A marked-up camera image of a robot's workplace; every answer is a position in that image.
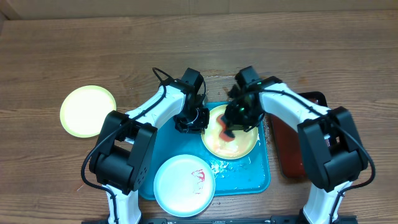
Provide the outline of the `small yellow plate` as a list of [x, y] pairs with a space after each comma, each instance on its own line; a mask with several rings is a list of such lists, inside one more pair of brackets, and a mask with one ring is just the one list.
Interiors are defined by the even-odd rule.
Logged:
[[226, 105], [216, 106], [210, 110], [208, 127], [202, 132], [201, 139], [205, 147], [215, 156], [222, 159], [239, 159], [254, 149], [259, 137], [259, 129], [255, 127], [249, 132], [233, 131], [235, 140], [226, 142], [219, 138], [221, 126], [216, 119], [224, 114]]

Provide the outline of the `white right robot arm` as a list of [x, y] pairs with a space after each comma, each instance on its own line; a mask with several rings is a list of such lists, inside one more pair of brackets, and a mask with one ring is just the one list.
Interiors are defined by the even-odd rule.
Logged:
[[292, 91], [276, 77], [240, 81], [229, 91], [232, 102], [219, 119], [221, 137], [234, 139], [234, 131], [249, 131], [269, 113], [298, 134], [300, 153], [312, 183], [301, 211], [302, 223], [338, 223], [338, 207], [345, 193], [371, 183], [353, 182], [374, 162], [361, 143], [351, 113], [344, 107], [329, 109]]

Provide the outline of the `large yellow plate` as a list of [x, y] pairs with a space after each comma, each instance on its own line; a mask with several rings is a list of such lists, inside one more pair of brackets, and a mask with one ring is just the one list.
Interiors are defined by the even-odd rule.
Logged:
[[105, 117], [116, 109], [113, 95], [105, 88], [87, 85], [72, 91], [60, 108], [60, 121], [66, 132], [78, 138], [100, 133]]

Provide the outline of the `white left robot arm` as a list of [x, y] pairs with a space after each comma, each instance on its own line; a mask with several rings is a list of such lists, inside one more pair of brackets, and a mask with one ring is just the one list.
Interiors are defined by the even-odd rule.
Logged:
[[107, 195], [105, 223], [139, 223], [138, 190], [149, 173], [152, 158], [198, 142], [209, 120], [203, 106], [202, 79], [162, 80], [158, 91], [140, 107], [105, 118], [95, 147], [81, 167], [85, 184]]

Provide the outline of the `light blue plate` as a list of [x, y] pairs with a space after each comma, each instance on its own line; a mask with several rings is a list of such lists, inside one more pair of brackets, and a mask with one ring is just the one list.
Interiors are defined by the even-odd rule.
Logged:
[[165, 161], [154, 179], [157, 203], [176, 217], [192, 217], [204, 211], [215, 195], [215, 176], [197, 156], [182, 154]]

